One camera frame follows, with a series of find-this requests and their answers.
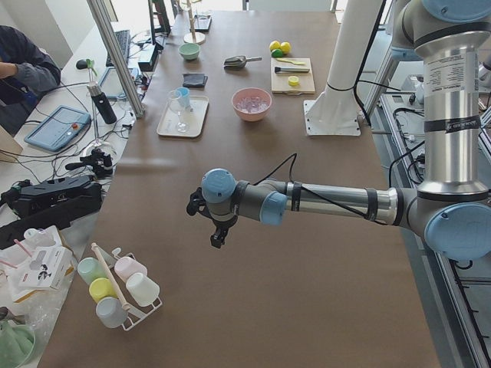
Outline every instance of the bowl of ice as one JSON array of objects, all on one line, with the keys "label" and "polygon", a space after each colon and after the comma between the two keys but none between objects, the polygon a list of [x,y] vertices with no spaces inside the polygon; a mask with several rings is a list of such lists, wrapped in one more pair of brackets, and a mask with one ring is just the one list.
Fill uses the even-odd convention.
[{"label": "bowl of ice", "polygon": [[271,108],[271,95],[261,88],[244,88],[232,96],[232,106],[237,116],[244,121],[258,121]]}]

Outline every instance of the person's hand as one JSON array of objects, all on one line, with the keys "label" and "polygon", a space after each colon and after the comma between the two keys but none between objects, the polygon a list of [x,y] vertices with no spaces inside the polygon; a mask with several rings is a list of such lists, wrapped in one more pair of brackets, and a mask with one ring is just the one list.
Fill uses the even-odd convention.
[{"label": "person's hand", "polygon": [[0,79],[11,77],[17,74],[17,65],[12,63],[3,63],[0,61]]}]

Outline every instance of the sleeve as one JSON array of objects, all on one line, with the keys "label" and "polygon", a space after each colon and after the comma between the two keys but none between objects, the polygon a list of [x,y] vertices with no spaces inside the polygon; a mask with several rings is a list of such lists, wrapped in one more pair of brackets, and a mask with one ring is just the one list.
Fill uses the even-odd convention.
[{"label": "sleeve", "polygon": [[14,77],[38,92],[44,92],[58,86],[61,80],[61,71],[53,59],[41,51],[23,33],[14,28],[12,31],[14,32],[13,41],[17,42],[16,48],[19,51],[17,60],[12,60],[18,68]]}]

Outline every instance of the blue joint cap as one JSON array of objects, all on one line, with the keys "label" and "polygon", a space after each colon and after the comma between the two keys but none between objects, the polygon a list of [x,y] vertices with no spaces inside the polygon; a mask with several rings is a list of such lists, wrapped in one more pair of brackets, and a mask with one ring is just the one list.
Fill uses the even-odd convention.
[{"label": "blue joint cap", "polygon": [[416,54],[412,48],[395,48],[390,47],[390,55],[395,61],[421,61],[421,57]]},{"label": "blue joint cap", "polygon": [[491,15],[489,0],[423,0],[422,2],[433,17],[450,23],[478,21]]},{"label": "blue joint cap", "polygon": [[259,221],[267,225],[280,225],[286,208],[287,196],[279,192],[271,192],[262,202]]},{"label": "blue joint cap", "polygon": [[230,198],[236,190],[236,180],[225,169],[213,169],[201,179],[201,190],[207,202],[221,203]]},{"label": "blue joint cap", "polygon": [[428,222],[424,238],[455,261],[480,258],[491,251],[491,208],[475,202],[450,205]]}]

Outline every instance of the white tray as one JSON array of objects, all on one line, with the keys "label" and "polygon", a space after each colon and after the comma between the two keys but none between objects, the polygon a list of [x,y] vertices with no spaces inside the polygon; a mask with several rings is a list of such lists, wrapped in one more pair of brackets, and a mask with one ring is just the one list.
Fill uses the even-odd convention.
[{"label": "white tray", "polygon": [[179,117],[170,111],[166,106],[157,127],[159,136],[180,136],[182,138],[196,138],[201,134],[203,123],[205,122],[206,110],[208,109],[208,97],[190,96],[191,109],[186,109],[181,114],[181,119],[189,124],[189,129],[185,133],[176,130]]}]

